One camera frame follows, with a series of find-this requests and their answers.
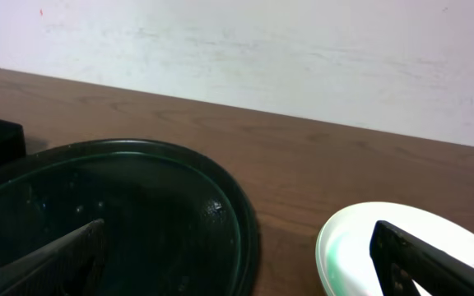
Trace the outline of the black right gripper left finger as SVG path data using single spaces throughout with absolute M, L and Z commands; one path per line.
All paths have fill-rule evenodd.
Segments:
M 95 295 L 104 268 L 98 219 L 0 268 L 0 296 Z

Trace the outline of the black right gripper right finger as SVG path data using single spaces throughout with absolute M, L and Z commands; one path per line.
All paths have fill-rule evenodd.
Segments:
M 474 268 L 387 221 L 379 220 L 369 254 L 384 295 L 474 296 Z

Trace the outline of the white plate with green stains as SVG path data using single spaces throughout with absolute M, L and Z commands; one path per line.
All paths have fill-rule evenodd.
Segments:
M 321 228 L 316 265 L 328 295 L 382 296 L 369 255 L 374 226 L 385 220 L 474 268 L 474 233 L 426 210 L 370 201 L 336 212 Z

